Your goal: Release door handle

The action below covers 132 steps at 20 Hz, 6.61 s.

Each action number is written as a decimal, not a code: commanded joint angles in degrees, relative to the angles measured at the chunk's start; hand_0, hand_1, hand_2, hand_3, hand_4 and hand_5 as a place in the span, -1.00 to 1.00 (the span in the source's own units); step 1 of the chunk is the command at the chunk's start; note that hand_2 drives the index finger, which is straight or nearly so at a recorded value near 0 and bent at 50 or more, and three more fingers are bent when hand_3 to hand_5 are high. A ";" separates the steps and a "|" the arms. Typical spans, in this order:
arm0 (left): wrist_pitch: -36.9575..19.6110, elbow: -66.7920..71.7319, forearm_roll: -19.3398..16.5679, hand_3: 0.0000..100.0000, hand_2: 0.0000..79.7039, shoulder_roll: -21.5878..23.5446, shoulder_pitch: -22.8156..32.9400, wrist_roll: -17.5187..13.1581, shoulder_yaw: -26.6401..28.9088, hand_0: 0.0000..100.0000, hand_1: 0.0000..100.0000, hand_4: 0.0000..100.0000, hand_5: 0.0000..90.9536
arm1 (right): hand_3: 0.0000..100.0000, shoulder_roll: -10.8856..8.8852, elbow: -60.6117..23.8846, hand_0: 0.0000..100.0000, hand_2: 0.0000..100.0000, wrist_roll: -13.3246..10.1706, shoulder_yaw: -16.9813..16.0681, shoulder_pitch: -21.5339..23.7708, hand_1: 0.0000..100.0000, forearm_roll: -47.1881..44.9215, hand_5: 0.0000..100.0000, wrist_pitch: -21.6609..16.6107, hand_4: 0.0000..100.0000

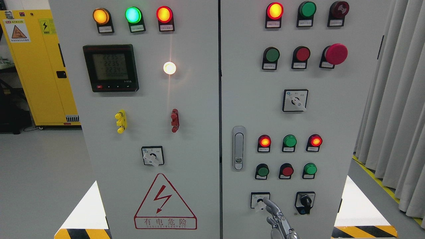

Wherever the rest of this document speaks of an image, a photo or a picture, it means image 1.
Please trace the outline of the grey robotic hand plastic wrapped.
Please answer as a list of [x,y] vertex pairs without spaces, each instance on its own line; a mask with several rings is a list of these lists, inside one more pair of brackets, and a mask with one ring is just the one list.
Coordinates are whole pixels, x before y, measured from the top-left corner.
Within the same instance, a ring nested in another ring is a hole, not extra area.
[[272,215],[267,217],[267,222],[272,226],[272,239],[299,239],[296,231],[290,226],[281,209],[267,197],[263,198],[266,210]]

